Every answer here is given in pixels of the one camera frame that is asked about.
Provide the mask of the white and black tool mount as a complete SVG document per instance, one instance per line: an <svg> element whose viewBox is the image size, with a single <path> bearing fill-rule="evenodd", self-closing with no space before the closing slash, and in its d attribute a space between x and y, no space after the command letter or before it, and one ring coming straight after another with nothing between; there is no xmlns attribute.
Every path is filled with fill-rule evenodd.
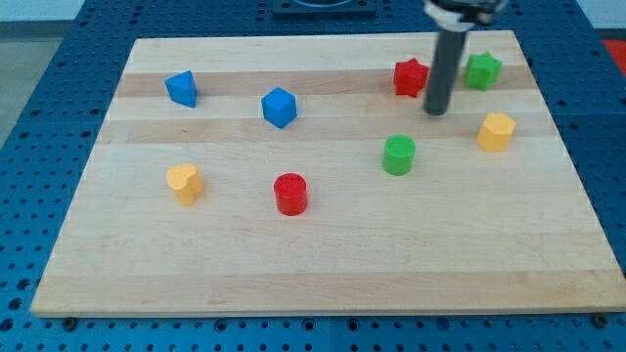
<svg viewBox="0 0 626 352"><path fill-rule="evenodd" d="M491 25L508 4L508 0L424 0L424 11L440 29L469 31Z"/></svg>

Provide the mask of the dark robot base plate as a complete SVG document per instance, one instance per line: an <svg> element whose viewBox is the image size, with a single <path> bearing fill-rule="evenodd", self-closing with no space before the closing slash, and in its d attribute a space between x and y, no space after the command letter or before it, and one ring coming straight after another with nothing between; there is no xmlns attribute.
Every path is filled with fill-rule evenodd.
<svg viewBox="0 0 626 352"><path fill-rule="evenodd" d="M275 17L309 15L372 15L376 0L271 0Z"/></svg>

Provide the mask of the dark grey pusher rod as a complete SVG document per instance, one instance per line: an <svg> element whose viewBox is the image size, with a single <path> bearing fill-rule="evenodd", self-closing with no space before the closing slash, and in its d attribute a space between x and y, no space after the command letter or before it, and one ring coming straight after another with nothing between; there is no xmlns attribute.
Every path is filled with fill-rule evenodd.
<svg viewBox="0 0 626 352"><path fill-rule="evenodd" d="M466 31L441 28L425 89L424 110L429 115L443 115L449 107L466 44Z"/></svg>

